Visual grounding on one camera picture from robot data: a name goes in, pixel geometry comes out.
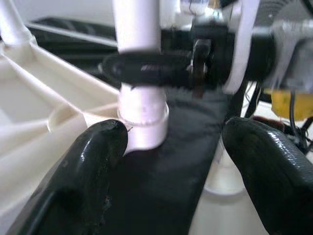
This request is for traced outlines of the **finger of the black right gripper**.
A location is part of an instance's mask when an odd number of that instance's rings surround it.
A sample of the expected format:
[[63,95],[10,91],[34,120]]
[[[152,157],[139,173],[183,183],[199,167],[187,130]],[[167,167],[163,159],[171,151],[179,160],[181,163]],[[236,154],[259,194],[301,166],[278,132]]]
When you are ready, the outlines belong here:
[[110,54],[101,63],[103,75],[132,87],[193,87],[184,54],[129,52]]

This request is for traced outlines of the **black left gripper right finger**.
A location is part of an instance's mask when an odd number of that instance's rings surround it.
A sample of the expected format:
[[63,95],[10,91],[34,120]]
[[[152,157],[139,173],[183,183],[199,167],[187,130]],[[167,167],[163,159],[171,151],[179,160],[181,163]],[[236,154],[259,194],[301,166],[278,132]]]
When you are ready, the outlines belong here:
[[257,214],[270,235],[313,233],[313,165],[280,130],[234,117],[222,131]]

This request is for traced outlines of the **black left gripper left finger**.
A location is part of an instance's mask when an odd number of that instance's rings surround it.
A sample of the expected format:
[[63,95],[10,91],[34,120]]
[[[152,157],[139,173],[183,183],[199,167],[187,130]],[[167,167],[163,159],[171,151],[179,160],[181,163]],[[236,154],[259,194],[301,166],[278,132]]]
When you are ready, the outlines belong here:
[[123,157],[128,131],[119,120],[84,131],[48,171],[15,221],[10,235],[90,235],[99,228],[111,170]]

